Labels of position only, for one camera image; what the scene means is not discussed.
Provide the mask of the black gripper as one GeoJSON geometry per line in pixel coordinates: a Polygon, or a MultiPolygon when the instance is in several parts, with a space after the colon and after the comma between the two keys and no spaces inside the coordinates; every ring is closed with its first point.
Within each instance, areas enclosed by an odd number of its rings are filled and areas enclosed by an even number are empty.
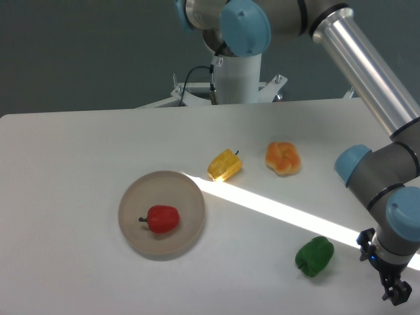
{"type": "Polygon", "coordinates": [[[369,261],[380,275],[385,290],[382,300],[392,301],[394,306],[406,303],[412,288],[408,282],[401,280],[401,273],[410,262],[410,255],[390,252],[381,244],[373,228],[361,231],[356,242],[360,246],[360,260],[369,261]]]}

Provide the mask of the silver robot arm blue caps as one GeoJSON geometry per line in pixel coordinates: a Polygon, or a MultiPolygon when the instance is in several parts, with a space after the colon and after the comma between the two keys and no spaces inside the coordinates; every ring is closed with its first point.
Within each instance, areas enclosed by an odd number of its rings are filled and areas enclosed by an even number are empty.
{"type": "Polygon", "coordinates": [[[183,28],[201,30],[213,52],[209,98],[213,104],[270,102],[259,85],[261,55],[273,36],[308,34],[330,55],[390,137],[378,151],[364,145],[335,162],[343,184],[375,219],[357,244],[379,273],[383,299],[406,302],[411,286],[401,274],[419,250],[419,105],[354,22],[344,1],[176,1],[183,28]]]}

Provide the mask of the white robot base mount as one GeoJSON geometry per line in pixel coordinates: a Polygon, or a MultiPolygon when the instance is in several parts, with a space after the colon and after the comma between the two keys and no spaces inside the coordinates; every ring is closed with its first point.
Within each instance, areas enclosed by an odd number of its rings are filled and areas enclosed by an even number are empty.
{"type": "Polygon", "coordinates": [[[262,56],[240,58],[214,55],[209,66],[192,68],[183,82],[173,76],[170,97],[143,108],[203,107],[226,104],[281,102],[288,78],[280,73],[260,80],[262,56]]]}

